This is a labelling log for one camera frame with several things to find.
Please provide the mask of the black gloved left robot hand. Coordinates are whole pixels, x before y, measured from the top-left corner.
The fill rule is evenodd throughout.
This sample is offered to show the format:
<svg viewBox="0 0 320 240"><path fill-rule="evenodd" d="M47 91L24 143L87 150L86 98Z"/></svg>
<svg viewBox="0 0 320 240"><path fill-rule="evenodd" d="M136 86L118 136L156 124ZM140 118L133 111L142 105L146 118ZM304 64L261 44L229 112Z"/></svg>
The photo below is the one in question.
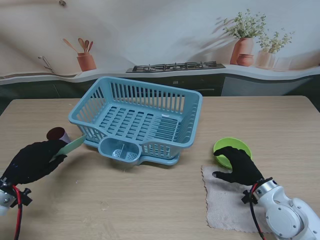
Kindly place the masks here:
<svg viewBox="0 0 320 240"><path fill-rule="evenodd" d="M53 172L67 157L57 155L66 146L63 140L35 142L22 148L12 159L1 179L7 184L33 183Z"/></svg>

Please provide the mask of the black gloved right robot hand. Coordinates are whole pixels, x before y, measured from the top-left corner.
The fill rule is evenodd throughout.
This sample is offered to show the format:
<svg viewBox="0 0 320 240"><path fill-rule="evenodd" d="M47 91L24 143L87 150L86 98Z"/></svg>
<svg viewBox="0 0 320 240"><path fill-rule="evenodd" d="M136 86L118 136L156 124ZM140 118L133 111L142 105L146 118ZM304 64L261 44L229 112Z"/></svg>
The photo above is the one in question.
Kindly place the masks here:
<svg viewBox="0 0 320 240"><path fill-rule="evenodd" d="M252 186L260 180L263 175L258 170L249 155L242 149L226 146L216 150L213 155L218 157L224 155L232 166L231 173L214 171L212 176L229 183L238 183L245 186Z"/></svg>

